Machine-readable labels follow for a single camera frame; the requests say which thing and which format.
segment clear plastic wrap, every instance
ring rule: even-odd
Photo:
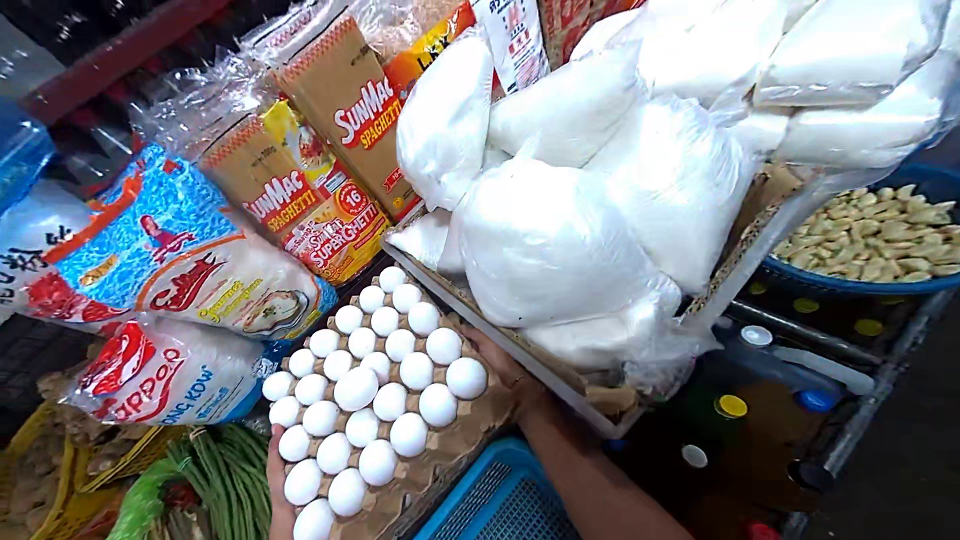
[[[474,184],[451,230],[488,321],[532,327],[585,319],[672,285],[601,182],[580,169],[517,157]]]
[[[572,61],[493,105],[487,141],[508,154],[534,144],[532,158],[580,167],[616,132],[642,91],[636,48],[619,47]]]
[[[695,100],[633,107],[585,170],[606,177],[654,264],[690,294],[707,288],[757,163]]]
[[[942,52],[876,105],[801,109],[774,156],[844,168],[896,165],[941,126],[957,74],[957,58]]]
[[[467,30],[430,65],[396,122],[396,161],[427,208],[453,210],[480,174],[493,86],[493,56]]]
[[[948,0],[820,0],[760,76],[757,105],[869,105],[940,46]]]

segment white egg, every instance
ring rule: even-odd
[[[360,471],[351,467],[333,479],[326,498],[330,501],[333,513],[348,518],[360,512],[366,492],[367,483],[360,476]]]
[[[323,474],[313,459],[305,459],[294,465],[283,482],[283,496],[293,506],[303,506],[317,498],[320,478]]]
[[[344,433],[351,445],[365,448],[376,440],[376,431],[380,429],[380,419],[369,408],[361,408],[347,419]]]
[[[290,395],[290,387],[294,385],[294,376],[277,371],[263,380],[263,397],[275,402]]]
[[[374,370],[358,366],[340,377],[333,387],[333,400],[341,409],[353,412],[369,405],[379,387]]]
[[[363,311],[357,306],[343,306],[337,309],[333,321],[337,323],[337,330],[350,335],[363,324]]]
[[[309,349],[300,349],[290,355],[290,373],[294,377],[303,378],[313,373],[313,364],[317,357]]]
[[[400,380],[411,390],[422,390],[433,382],[433,362],[424,353],[410,353],[400,362]]]
[[[420,416],[434,428],[445,428],[457,419],[457,398],[446,384],[433,383],[420,394]]]
[[[373,414],[384,422],[393,422],[407,411],[407,389],[399,382],[388,382],[373,398]]]
[[[376,439],[360,453],[360,476],[369,485],[387,485],[394,479],[396,452],[388,441]]]
[[[426,423],[416,412],[407,412],[390,427],[390,444],[397,454],[415,457],[426,448]]]
[[[400,325],[400,314],[390,306],[378,307],[370,318],[370,328],[380,337],[387,337]]]
[[[383,299],[387,294],[383,289],[376,285],[370,285],[360,291],[360,308],[365,313],[373,313],[378,307],[383,306]]]
[[[340,334],[328,328],[317,330],[310,336],[310,352],[317,358],[326,358],[337,350],[339,344]]]
[[[327,499],[317,499],[305,506],[297,516],[294,540],[327,540],[336,517]]]
[[[487,370],[473,358],[457,358],[446,368],[446,386],[461,400],[472,400],[487,389]]]
[[[346,469],[349,459],[350,443],[347,436],[339,431],[324,439],[317,448],[317,465],[328,475],[336,475]]]
[[[440,312],[433,304],[417,302],[407,313],[410,330],[419,335],[429,335],[440,326]]]
[[[360,365],[369,367],[376,373],[376,380],[386,384],[390,380],[390,359],[380,352],[373,352],[360,360]]]
[[[416,345],[417,339],[414,337],[414,333],[406,329],[400,329],[390,332],[383,348],[387,351],[390,360],[401,362],[407,355],[414,352]]]
[[[353,355],[347,351],[334,351],[324,358],[324,375],[336,382],[353,367]]]
[[[358,360],[373,352],[376,347],[376,334],[366,327],[353,331],[347,341],[347,348]]]
[[[300,424],[292,426],[280,436],[280,457],[296,463],[306,459],[306,452],[310,448],[310,435]]]
[[[326,437],[337,430],[340,407],[333,402],[316,402],[303,412],[303,428],[315,437]]]
[[[416,285],[410,283],[398,285],[394,290],[394,309],[400,313],[406,313],[421,298],[423,298],[423,292]]]
[[[442,366],[460,357],[464,341],[460,334],[449,328],[438,328],[426,337],[426,353],[430,359]]]
[[[297,415],[300,414],[300,402],[294,396],[280,398],[270,405],[270,423],[280,424],[289,428],[296,424]]]
[[[407,281],[407,275],[395,266],[388,266],[380,272],[380,288],[383,292],[394,292],[396,287]]]

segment blue basket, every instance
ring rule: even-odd
[[[415,540],[579,539],[564,504],[527,444],[492,443]]]
[[[925,165],[904,165],[894,174],[873,184],[871,189],[884,186],[900,187],[916,184],[914,193],[923,194],[931,203],[960,200],[960,176],[943,169]],[[954,223],[960,223],[960,209],[951,212]],[[928,294],[960,286],[960,274],[933,278],[915,283],[871,283],[830,278],[801,270],[787,262],[767,257],[761,267],[767,278],[799,294],[843,296],[854,294]]]

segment cardboard egg tray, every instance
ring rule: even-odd
[[[407,282],[420,287],[408,274]],[[379,285],[379,278],[373,278],[372,284]],[[421,301],[434,304],[426,291],[420,287]],[[358,297],[350,299],[350,304],[359,307]],[[390,294],[384,299],[384,306],[393,306]],[[475,358],[487,370],[487,390],[471,401],[457,400],[457,419],[445,428],[434,428],[428,425],[426,450],[415,457],[397,456],[397,466],[394,480],[387,485],[368,486],[363,499],[363,509],[355,516],[345,518],[338,516],[330,531],[331,540],[353,540],[373,538],[394,538],[405,532],[408,527],[417,521],[424,512],[430,509],[444,492],[446,487],[458,476],[471,461],[479,454],[484,442],[494,430],[504,426],[513,410],[513,398],[509,390],[497,378],[490,364],[469,345],[469,341],[460,331],[460,320],[455,313],[444,314],[440,306],[434,304],[441,314],[440,326],[456,331],[463,341],[461,356]],[[370,315],[364,316],[363,325],[370,326]],[[334,317],[327,319],[326,327],[337,331]],[[411,330],[405,315],[400,315],[399,328]],[[347,350],[348,338],[341,333],[338,348]],[[375,351],[385,353],[386,338],[377,337]],[[425,353],[426,338],[417,335],[415,351]],[[309,347],[309,338],[303,344]],[[323,373],[324,360],[318,358],[314,364],[315,373]],[[360,360],[353,359],[351,367],[360,365]],[[402,384],[399,375],[399,363],[390,364],[390,382]],[[289,357],[283,359],[281,368],[289,371]],[[437,365],[434,368],[433,382],[445,382],[446,366]],[[324,399],[333,401],[333,381],[324,392]],[[417,412],[420,392],[407,388],[407,412]],[[303,407],[298,417],[302,418]],[[337,419],[336,430],[343,432],[350,413],[341,412]],[[390,427],[393,423],[380,422],[377,438],[390,440]],[[322,437],[312,438],[309,455],[316,456]],[[354,448],[350,454],[348,467],[357,467],[361,449]],[[287,465],[287,473],[293,464]],[[333,481],[333,476],[324,474],[319,490],[320,497],[326,497]]]

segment blue bottle cap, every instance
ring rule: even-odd
[[[797,403],[810,412],[829,412],[837,399],[821,390],[801,390],[797,392]]]

